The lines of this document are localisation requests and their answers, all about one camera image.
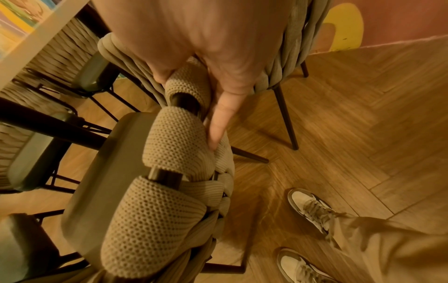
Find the yellow painted shape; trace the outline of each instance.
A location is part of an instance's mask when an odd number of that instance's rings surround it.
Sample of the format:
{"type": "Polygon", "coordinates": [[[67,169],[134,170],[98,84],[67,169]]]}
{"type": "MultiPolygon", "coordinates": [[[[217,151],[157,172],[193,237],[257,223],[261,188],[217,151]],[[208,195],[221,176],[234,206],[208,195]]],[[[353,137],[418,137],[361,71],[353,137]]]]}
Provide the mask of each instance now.
{"type": "Polygon", "coordinates": [[[27,23],[22,21],[21,18],[16,16],[11,10],[3,6],[3,4],[0,4],[0,12],[2,12],[11,22],[13,22],[16,26],[21,28],[24,32],[27,34],[30,34],[33,32],[34,28],[29,26],[27,23]]]}
{"type": "Polygon", "coordinates": [[[335,37],[330,51],[353,49],[361,46],[364,34],[364,21],[353,3],[342,3],[331,8],[324,23],[336,27],[335,37]]]}

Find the hand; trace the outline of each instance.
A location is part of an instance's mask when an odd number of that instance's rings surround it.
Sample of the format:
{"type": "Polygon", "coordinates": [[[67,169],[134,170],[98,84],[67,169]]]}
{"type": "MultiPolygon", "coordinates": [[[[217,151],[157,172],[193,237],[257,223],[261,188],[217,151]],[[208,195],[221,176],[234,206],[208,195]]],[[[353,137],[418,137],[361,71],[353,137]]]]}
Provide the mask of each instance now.
{"type": "Polygon", "coordinates": [[[292,0],[94,0],[118,38],[159,83],[193,54],[217,80],[209,132],[215,150],[230,119],[280,48],[292,0]]]}

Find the pants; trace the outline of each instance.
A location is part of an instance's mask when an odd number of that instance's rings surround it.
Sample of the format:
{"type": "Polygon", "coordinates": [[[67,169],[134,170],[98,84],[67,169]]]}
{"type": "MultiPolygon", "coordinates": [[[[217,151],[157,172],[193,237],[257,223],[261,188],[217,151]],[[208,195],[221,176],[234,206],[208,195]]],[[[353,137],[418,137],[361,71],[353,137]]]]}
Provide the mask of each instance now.
{"type": "Polygon", "coordinates": [[[448,235],[393,221],[336,214],[327,240],[369,271],[376,283],[448,282],[448,235]]]}

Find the sneaker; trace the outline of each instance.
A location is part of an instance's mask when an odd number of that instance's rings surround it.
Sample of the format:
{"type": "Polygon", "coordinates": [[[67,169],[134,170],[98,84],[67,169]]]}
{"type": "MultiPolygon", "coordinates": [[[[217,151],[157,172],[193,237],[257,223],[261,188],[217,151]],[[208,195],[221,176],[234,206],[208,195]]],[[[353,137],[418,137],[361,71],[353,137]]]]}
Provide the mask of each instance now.
{"type": "Polygon", "coordinates": [[[277,265],[289,283],[340,283],[290,248],[280,250],[277,265]]]}
{"type": "Polygon", "coordinates": [[[328,235],[330,216],[335,212],[330,205],[315,194],[298,188],[288,192],[288,201],[295,211],[313,223],[322,234],[328,235]]]}

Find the herringbone floor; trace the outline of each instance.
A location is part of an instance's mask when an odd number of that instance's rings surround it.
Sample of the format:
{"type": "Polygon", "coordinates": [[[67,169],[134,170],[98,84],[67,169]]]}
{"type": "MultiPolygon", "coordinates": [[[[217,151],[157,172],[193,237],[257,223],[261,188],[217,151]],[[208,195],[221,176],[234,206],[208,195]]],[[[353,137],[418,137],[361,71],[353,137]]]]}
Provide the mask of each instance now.
{"type": "MultiPolygon", "coordinates": [[[[233,119],[232,145],[270,163],[235,157],[235,192],[212,262],[238,264],[250,250],[248,270],[201,274],[197,283],[286,282],[275,263],[283,246],[342,282],[371,281],[289,208],[285,192],[291,187],[316,193],[337,211],[448,233],[448,39],[313,55],[307,65],[310,77],[298,69],[281,85],[298,151],[290,148],[272,91],[248,98],[233,119]]],[[[117,82],[116,91],[142,110],[157,108],[128,81],[117,82]]],[[[129,112],[108,94],[98,96],[118,117],[129,112]]],[[[81,116],[113,127],[95,105],[82,102],[81,116]]],[[[61,173],[81,179],[94,155],[72,146],[61,173]]],[[[41,190],[6,195],[0,213],[60,209],[67,201],[41,190]]],[[[58,221],[44,224],[68,252],[58,221]]]]}

